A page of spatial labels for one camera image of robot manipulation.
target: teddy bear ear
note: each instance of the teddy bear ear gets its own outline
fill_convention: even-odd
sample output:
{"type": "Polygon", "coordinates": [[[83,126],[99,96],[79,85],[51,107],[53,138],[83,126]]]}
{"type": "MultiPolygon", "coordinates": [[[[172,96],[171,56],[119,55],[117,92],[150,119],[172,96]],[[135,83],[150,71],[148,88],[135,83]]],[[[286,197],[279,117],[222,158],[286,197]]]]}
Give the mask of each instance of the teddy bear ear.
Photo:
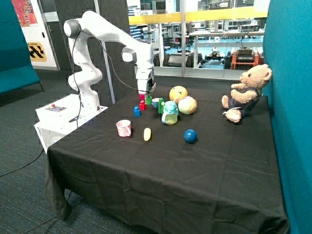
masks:
{"type": "Polygon", "coordinates": [[[264,76],[265,80],[270,80],[272,78],[272,71],[270,70],[269,72],[267,72],[264,76]]]}

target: pink cup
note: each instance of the pink cup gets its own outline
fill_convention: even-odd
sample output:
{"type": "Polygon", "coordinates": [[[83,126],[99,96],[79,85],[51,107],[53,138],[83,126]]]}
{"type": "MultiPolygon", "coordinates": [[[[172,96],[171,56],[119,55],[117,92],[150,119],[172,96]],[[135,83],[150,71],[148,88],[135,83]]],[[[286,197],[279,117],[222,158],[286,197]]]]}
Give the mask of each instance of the pink cup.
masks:
{"type": "Polygon", "coordinates": [[[117,124],[118,134],[121,137],[129,137],[131,135],[131,122],[129,120],[118,121],[117,124]]]}

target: teddy bear paw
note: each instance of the teddy bear paw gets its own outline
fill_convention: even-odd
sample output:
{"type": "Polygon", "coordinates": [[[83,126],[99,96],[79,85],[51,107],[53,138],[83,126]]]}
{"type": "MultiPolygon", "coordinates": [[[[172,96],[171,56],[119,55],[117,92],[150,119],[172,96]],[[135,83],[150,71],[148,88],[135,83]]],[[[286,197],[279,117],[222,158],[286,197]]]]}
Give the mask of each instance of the teddy bear paw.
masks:
{"type": "Polygon", "coordinates": [[[226,108],[226,109],[228,109],[229,108],[229,98],[228,98],[228,96],[226,96],[226,95],[224,95],[223,97],[222,97],[222,106],[223,106],[223,108],[226,108]]]}
{"type": "Polygon", "coordinates": [[[232,109],[226,112],[225,117],[234,123],[238,123],[242,119],[242,114],[240,110],[232,109]]]}

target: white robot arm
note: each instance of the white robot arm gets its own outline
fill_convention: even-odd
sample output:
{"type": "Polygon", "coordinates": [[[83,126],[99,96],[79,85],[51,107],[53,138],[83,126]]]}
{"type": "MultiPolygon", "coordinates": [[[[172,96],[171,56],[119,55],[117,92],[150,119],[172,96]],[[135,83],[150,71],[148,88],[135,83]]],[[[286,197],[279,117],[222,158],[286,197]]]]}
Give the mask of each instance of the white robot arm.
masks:
{"type": "Polygon", "coordinates": [[[64,24],[65,34],[69,37],[69,47],[74,63],[82,68],[69,77],[70,86],[80,90],[81,102],[85,108],[98,108],[98,94],[91,90],[90,85],[102,79],[101,71],[90,59],[87,39],[95,37],[103,42],[119,42],[126,47],[122,50],[122,59],[137,65],[137,89],[140,94],[152,92],[154,83],[154,54],[150,43],[141,42],[112,25],[93,11],[87,11],[80,19],[70,19],[64,24]]]}

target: sippy cup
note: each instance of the sippy cup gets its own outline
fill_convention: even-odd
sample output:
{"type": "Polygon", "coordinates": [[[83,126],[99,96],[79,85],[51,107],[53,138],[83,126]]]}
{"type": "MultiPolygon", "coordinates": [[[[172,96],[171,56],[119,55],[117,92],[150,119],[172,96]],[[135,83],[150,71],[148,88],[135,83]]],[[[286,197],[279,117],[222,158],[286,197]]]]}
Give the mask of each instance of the sippy cup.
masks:
{"type": "Polygon", "coordinates": [[[177,122],[177,116],[179,111],[174,101],[165,102],[164,114],[162,115],[161,121],[166,124],[175,124],[177,122]]]}

